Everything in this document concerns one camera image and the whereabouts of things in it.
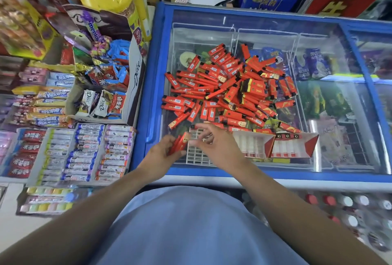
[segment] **hand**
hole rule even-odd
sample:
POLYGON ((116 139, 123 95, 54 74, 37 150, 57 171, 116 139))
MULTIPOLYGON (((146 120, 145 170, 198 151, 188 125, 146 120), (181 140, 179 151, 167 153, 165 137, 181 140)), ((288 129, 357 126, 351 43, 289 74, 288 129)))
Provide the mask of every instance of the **hand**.
POLYGON ((234 176, 237 169, 250 164, 232 134, 209 123, 196 124, 195 127, 204 131, 198 139, 191 139, 189 144, 201 149, 215 166, 234 176))
POLYGON ((149 150, 136 168, 143 173, 146 183, 152 183, 164 177, 170 166, 187 153, 186 151, 178 151, 168 156, 167 152, 172 147, 174 140, 176 139, 172 135, 165 135, 159 143, 149 150))

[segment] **display box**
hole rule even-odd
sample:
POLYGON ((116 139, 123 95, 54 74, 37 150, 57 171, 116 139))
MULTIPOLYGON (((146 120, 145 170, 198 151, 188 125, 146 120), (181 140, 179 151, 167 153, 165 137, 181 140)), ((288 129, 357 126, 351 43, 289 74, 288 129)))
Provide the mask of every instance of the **display box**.
POLYGON ((318 137, 317 133, 277 133, 271 158, 311 158, 318 137))
POLYGON ((233 137, 246 158, 267 159, 271 156, 274 134, 233 131, 233 137))
POLYGON ((129 85, 126 92, 125 103, 123 106, 122 114, 120 119, 97 119, 90 116, 80 117, 76 115, 78 109, 75 103, 80 100, 84 93, 84 86, 74 84, 69 97, 66 102, 66 114, 72 119, 78 122, 88 122, 96 124, 112 124, 112 125, 130 125, 135 127, 138 120, 139 106, 141 99, 141 88, 143 85, 145 73, 145 64, 143 58, 140 54, 138 44, 134 37, 129 46, 129 85))

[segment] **red bottle cap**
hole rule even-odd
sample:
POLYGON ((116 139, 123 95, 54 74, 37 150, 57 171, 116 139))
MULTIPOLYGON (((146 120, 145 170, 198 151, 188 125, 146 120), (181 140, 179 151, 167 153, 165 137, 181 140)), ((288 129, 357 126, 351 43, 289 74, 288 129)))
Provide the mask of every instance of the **red bottle cap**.
POLYGON ((330 205, 330 206, 336 205, 336 199, 333 196, 325 195, 325 196, 323 196, 323 201, 325 204, 330 205))
POLYGON ((312 194, 306 194, 305 201, 309 204, 318 204, 317 197, 312 194))
POLYGON ((335 223, 340 224, 340 220, 337 217, 335 217, 335 216, 328 216, 328 218, 330 220, 334 221, 335 223))

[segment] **light blue shirt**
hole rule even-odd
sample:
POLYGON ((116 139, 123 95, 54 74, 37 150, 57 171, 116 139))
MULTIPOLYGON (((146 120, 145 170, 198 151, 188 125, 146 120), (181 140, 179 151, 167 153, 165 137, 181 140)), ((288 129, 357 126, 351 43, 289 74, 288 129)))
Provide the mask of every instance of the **light blue shirt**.
POLYGON ((307 265, 228 194, 165 187, 135 196, 93 256, 96 265, 307 265))

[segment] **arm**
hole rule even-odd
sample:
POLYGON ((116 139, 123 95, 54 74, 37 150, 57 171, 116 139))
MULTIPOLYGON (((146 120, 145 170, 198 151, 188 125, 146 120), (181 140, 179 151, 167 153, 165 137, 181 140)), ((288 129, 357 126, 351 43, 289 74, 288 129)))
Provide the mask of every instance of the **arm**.
POLYGON ((0 254, 0 264, 85 264, 132 197, 146 184, 163 177, 184 154, 166 156, 174 140, 166 135, 137 169, 6 249, 0 254))
POLYGON ((244 186, 272 230, 309 264, 386 264, 348 230, 252 164, 241 153, 232 134, 212 124, 197 124, 197 127, 204 132, 198 140, 190 140, 190 144, 203 150, 214 165, 244 186))

